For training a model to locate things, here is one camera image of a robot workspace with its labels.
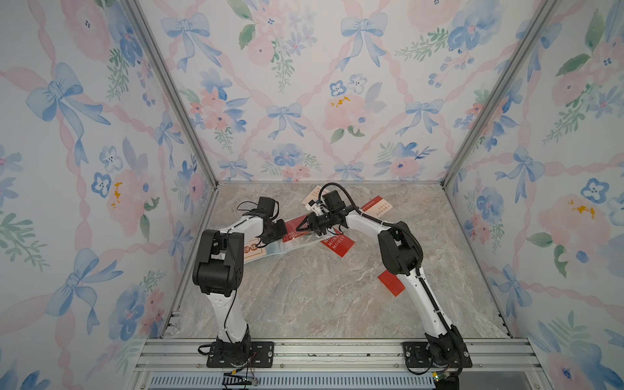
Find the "pink good luck card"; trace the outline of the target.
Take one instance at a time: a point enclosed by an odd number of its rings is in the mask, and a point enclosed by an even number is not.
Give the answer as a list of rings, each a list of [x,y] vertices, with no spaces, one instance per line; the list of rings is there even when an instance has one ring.
[[[321,186],[317,185],[302,201],[302,204],[306,207],[307,203],[310,200],[319,200],[319,195],[321,193]]]

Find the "cream card red circles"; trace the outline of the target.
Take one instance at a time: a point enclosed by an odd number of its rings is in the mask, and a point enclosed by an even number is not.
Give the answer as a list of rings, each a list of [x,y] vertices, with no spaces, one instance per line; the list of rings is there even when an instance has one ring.
[[[250,240],[244,246],[244,263],[250,263],[267,255],[267,250],[263,247],[262,242],[255,238]]]

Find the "red card gold text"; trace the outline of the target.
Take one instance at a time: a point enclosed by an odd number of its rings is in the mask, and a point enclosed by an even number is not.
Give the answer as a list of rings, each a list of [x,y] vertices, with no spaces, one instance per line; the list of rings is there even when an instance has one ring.
[[[378,276],[378,280],[394,297],[398,297],[406,290],[406,287],[399,278],[389,271],[382,272]]]

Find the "red card white text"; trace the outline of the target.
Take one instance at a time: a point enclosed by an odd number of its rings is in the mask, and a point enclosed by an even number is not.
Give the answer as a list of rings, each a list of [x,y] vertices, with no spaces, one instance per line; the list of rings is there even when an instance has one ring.
[[[306,229],[307,215],[302,215],[295,219],[290,219],[285,222],[287,234],[282,238],[282,242],[286,243],[292,241],[298,237],[309,234],[310,231]]]

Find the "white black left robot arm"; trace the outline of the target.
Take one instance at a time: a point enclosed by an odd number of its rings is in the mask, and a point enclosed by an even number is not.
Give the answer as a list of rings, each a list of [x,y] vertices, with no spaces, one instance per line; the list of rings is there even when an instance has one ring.
[[[245,245],[252,239],[258,239],[261,246],[269,245],[286,236],[285,222],[278,218],[279,207],[275,199],[261,197],[234,224],[206,229],[200,237],[192,281],[214,311],[216,351],[232,360],[246,360],[251,354],[250,329],[237,298],[244,276]]]

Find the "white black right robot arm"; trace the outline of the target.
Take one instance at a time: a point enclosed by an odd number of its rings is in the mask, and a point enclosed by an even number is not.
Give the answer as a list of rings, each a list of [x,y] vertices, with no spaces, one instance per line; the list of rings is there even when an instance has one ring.
[[[351,197],[343,200],[336,190],[320,195],[305,206],[309,214],[297,225],[299,232],[321,236],[334,228],[348,228],[372,238],[380,248],[386,270],[408,292],[422,320],[432,364],[472,366],[471,355],[458,327],[443,311],[423,267],[423,248],[404,222],[387,222],[367,214]]]

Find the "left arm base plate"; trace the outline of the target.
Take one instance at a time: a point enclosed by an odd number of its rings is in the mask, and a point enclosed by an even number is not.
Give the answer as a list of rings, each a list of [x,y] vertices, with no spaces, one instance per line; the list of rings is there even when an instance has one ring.
[[[242,341],[226,343],[217,340],[206,354],[208,368],[272,368],[275,343],[272,341]]]

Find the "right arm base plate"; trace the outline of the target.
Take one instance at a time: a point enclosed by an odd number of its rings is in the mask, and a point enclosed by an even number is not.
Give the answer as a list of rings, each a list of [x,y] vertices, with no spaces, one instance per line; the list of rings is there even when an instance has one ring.
[[[461,342],[459,346],[443,346],[440,343],[427,341],[406,341],[401,343],[402,352],[409,369],[444,369],[450,366],[458,369],[472,368],[471,354],[466,344]]]

